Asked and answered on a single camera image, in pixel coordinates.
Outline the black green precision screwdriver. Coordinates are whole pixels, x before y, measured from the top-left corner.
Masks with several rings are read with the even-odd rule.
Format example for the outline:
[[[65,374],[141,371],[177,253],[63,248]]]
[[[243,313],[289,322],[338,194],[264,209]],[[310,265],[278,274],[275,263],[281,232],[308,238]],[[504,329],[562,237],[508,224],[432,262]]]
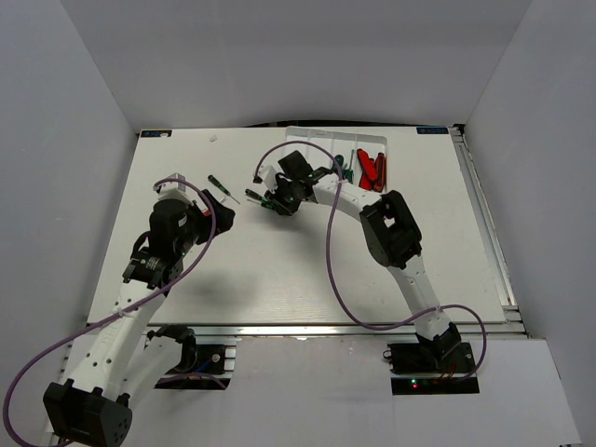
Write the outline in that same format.
[[[257,201],[261,201],[264,203],[271,203],[272,202],[270,200],[268,200],[267,198],[265,198],[264,196],[261,196],[260,194],[258,194],[257,192],[251,190],[250,188],[246,188],[245,189],[245,196],[249,199],[253,199],[253,200],[257,200]]]

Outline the stubby green orange screwdriver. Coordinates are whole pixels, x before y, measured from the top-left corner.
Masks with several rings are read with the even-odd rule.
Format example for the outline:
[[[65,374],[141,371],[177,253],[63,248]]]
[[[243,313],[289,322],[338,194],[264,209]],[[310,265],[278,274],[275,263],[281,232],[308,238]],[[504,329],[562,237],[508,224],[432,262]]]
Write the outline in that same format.
[[[332,171],[338,176],[344,176],[345,159],[342,155],[336,155],[332,162]]]

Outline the long green screwdriver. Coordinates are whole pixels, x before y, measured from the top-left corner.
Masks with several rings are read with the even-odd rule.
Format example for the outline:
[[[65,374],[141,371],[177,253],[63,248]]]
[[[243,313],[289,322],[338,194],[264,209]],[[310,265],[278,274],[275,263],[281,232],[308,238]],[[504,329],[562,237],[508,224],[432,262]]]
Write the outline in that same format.
[[[353,170],[354,158],[355,158],[355,150],[352,150],[350,152],[349,161],[343,166],[344,179],[347,180],[349,183],[353,183],[353,178],[354,178],[354,170]]]

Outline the red curved utility knife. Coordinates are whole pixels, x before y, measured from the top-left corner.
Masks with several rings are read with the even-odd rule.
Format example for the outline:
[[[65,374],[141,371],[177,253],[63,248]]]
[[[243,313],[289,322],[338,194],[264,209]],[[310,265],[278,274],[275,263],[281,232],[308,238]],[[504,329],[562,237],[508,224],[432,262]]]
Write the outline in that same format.
[[[367,179],[368,185],[373,185],[378,179],[378,173],[373,160],[363,149],[357,150],[357,156],[362,171],[362,177]]]

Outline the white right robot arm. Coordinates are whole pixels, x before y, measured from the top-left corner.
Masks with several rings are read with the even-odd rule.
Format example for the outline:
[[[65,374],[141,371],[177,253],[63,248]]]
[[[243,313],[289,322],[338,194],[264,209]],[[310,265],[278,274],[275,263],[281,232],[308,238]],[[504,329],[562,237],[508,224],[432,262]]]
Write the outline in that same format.
[[[313,169],[305,157],[293,151],[278,161],[281,171],[272,166],[256,169],[255,181],[266,186],[265,198],[278,213],[292,216],[303,202],[331,208],[327,223],[325,255],[327,274],[333,293],[345,314],[359,326],[373,331],[390,331],[400,325],[375,324],[359,320],[340,296],[332,273],[331,237],[335,213],[361,224],[366,247],[372,258],[394,278],[412,316],[422,363],[439,372],[454,360],[454,350],[461,335],[428,278],[422,256],[422,233],[402,194],[364,190],[340,178],[341,171],[321,167]]]

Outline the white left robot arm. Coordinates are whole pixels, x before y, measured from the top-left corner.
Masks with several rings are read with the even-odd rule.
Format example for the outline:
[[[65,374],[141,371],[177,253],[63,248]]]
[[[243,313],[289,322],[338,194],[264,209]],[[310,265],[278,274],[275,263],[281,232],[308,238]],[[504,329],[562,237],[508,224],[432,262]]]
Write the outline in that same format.
[[[135,241],[111,310],[112,321],[98,328],[93,344],[62,383],[43,397],[54,434],[87,446],[119,446],[129,433],[132,410],[166,373],[197,367],[196,338],[183,325],[150,332],[146,327],[183,273],[183,259],[195,246],[231,229],[235,212],[208,190],[210,210],[201,210],[178,188],[160,186],[149,228]]]

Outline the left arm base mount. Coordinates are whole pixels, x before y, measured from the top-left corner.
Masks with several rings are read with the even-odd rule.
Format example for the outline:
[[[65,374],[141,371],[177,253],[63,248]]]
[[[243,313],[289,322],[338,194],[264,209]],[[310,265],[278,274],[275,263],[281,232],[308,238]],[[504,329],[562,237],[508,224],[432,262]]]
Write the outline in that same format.
[[[144,347],[158,337],[177,342],[181,346],[181,359],[159,379],[156,389],[223,390],[229,385],[236,358],[235,345],[206,342],[188,326],[164,325],[146,334]]]

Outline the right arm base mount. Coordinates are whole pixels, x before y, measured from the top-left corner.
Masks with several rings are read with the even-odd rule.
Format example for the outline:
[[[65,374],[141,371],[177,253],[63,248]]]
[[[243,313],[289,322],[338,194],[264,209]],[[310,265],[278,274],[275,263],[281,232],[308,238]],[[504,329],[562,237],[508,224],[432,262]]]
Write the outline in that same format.
[[[445,360],[436,359],[421,345],[396,343],[383,352],[391,373],[394,396],[479,394],[475,374],[463,379],[476,366],[469,343],[462,343]]]

